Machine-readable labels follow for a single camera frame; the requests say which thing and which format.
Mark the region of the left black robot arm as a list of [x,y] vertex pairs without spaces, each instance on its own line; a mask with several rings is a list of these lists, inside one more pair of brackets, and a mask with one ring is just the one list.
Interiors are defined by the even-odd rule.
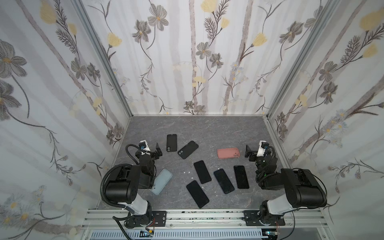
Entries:
[[126,217],[113,217],[121,229],[152,227],[155,225],[152,206],[138,194],[138,190],[154,187],[157,176],[155,161],[163,153],[158,144],[156,150],[151,151],[146,141],[139,145],[126,145],[126,152],[135,163],[119,164],[107,171],[100,186],[102,201],[128,211]]

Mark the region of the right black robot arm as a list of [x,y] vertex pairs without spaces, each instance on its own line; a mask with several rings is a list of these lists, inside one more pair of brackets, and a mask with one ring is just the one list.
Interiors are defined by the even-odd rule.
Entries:
[[285,191],[280,197],[262,202],[257,213],[261,225],[277,225],[286,213],[326,206],[327,190],[310,170],[282,168],[277,172],[276,150],[268,142],[261,141],[256,151],[246,145],[245,157],[256,164],[255,179],[262,190]]

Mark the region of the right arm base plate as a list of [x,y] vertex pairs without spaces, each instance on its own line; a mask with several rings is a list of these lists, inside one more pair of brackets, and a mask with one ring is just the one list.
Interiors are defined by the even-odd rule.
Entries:
[[270,215],[269,213],[261,213],[256,210],[243,211],[243,221],[246,222],[246,226],[261,226],[261,227],[277,227],[285,226],[285,220],[283,216]]

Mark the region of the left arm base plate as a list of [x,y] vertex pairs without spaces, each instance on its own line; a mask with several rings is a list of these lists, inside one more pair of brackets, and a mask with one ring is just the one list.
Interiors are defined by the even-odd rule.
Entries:
[[128,220],[124,221],[124,226],[128,229],[138,227],[164,227],[166,225],[166,220],[166,211],[152,211],[150,214],[130,217]]

